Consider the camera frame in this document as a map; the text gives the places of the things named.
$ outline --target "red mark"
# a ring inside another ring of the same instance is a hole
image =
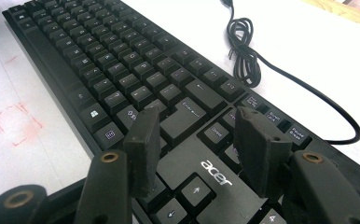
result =
[[[6,61],[5,63],[11,63],[12,61],[14,61],[14,59],[18,58],[18,56],[12,57],[12,59]]]
[[[43,124],[33,117],[24,104],[8,106],[0,112],[0,134],[14,147],[27,140],[35,140]]]

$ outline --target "space bar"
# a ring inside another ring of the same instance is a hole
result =
[[[171,145],[177,146],[206,121],[207,114],[188,97],[175,105],[176,111],[160,124],[162,137]]]
[[[41,63],[45,65],[50,75],[55,79],[55,82],[65,94],[82,86],[82,82],[76,76],[75,72],[40,30],[33,30],[25,34],[25,37],[34,48]]]

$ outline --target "keyboard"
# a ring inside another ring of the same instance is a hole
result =
[[[293,150],[325,155],[360,193],[358,164],[125,3],[30,1],[3,15],[93,154],[159,108],[156,187],[132,199],[135,222],[285,222],[280,200],[247,185],[232,144],[237,106],[264,114]],[[50,223],[72,220],[83,181],[49,196]]]

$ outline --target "black keyboard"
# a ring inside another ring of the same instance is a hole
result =
[[[92,153],[116,148],[141,110],[159,108],[156,188],[132,200],[140,223],[284,222],[280,202],[245,183],[232,145],[239,105],[294,150],[328,157],[360,193],[358,164],[126,4],[31,1],[3,14]],[[69,220],[82,183],[50,195],[52,223]]]

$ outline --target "keyboard frame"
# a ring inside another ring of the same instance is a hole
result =
[[[61,104],[62,108],[64,109],[66,116],[69,117],[69,119],[75,125],[77,131],[80,133],[81,137],[87,143],[87,145],[90,149],[90,152],[92,154],[96,154],[98,151],[101,151],[98,144],[96,143],[96,141],[94,140],[92,135],[89,133],[89,131],[85,127],[84,123],[80,119],[77,112],[72,108],[71,104],[67,103],[68,102],[67,97],[66,97],[67,92],[63,92],[61,90],[61,88],[58,86],[58,84],[56,83],[55,79],[52,77],[52,75],[51,75],[52,71],[50,71],[50,69],[52,69],[52,67],[49,67],[49,65],[48,65],[49,62],[43,61],[41,59],[39,53],[36,52],[35,49],[31,46],[28,39],[25,37],[25,35],[21,31],[21,29],[19,28],[18,24],[13,20],[12,16],[10,15],[10,13],[7,10],[3,12],[3,15],[8,22],[9,29],[11,30],[12,34],[15,35],[20,40],[21,47],[25,49],[27,54],[29,54],[33,63],[36,65],[40,74],[42,75],[42,78],[44,78],[44,80],[48,83],[49,88],[55,94],[55,97],[58,99],[59,103]],[[186,44],[184,42],[180,41],[177,38],[176,38],[176,40],[179,45],[186,46]],[[176,48],[171,49],[171,50],[169,50],[169,52],[165,51],[164,53],[169,58],[171,58],[171,55],[173,54],[173,52],[175,52],[175,49]],[[219,66],[213,64],[212,62],[207,60],[205,57],[200,55],[198,52],[196,52],[196,53],[199,57],[206,60],[206,62],[208,62],[212,67],[217,67],[223,73],[225,73],[227,78],[234,78],[233,76],[229,75],[227,72],[222,70]],[[59,57],[62,59],[62,55],[58,51],[56,51],[56,55],[49,55],[49,57]],[[62,59],[62,60],[64,61],[64,63],[66,63],[66,66],[68,66],[70,68],[70,70],[72,70],[72,68],[68,65],[68,63],[64,59]],[[300,128],[302,128],[303,130],[308,132],[308,134],[310,135],[312,140],[304,149],[316,151],[318,153],[323,154],[327,158],[329,158],[332,162],[334,162],[337,165],[339,170],[345,175],[345,177],[352,183],[354,188],[360,193],[360,165],[359,164],[352,161],[350,158],[348,158],[347,156],[342,154],[336,148],[327,144],[323,139],[321,139],[319,136],[317,136],[316,134],[314,134],[313,132],[308,130],[303,125],[301,125],[298,122],[296,122],[295,120],[291,119],[291,117],[289,117],[282,110],[280,110],[279,108],[277,108],[276,106],[271,104],[269,101],[264,99],[258,93],[254,92],[253,90],[248,89],[244,86],[243,86],[243,88],[245,89],[245,92],[242,95],[240,95],[232,103],[226,101],[226,103],[228,105],[225,107],[225,109],[221,110],[220,113],[218,113],[217,115],[210,118],[207,122],[205,122],[196,132],[194,132],[188,138],[191,138],[191,137],[198,138],[198,136],[197,136],[198,133],[205,130],[215,120],[219,119],[221,117],[221,115],[223,113],[225,113],[225,111],[228,111],[229,108],[235,107],[235,104],[237,102],[239,102],[240,99],[244,98],[246,93],[251,93],[253,95],[260,97],[264,101],[263,103],[266,106],[268,106],[269,108],[274,108],[275,110],[278,110],[279,112],[283,113],[287,120],[289,120],[293,124],[297,124]],[[84,180],[80,180],[67,188],[64,188],[52,195],[49,195],[48,198],[49,198],[50,204],[52,204],[52,208],[56,208],[56,211],[59,214],[61,214],[61,211],[65,211],[66,210],[65,208],[69,208],[69,206],[71,206],[71,207],[73,206],[73,208],[75,208],[76,199],[77,199],[77,197],[79,197],[79,193],[80,193],[80,190],[82,189],[83,182],[84,182]],[[151,223],[149,217],[146,216],[142,207],[134,199],[132,199],[132,209],[133,209],[133,213],[136,215],[139,222]]]

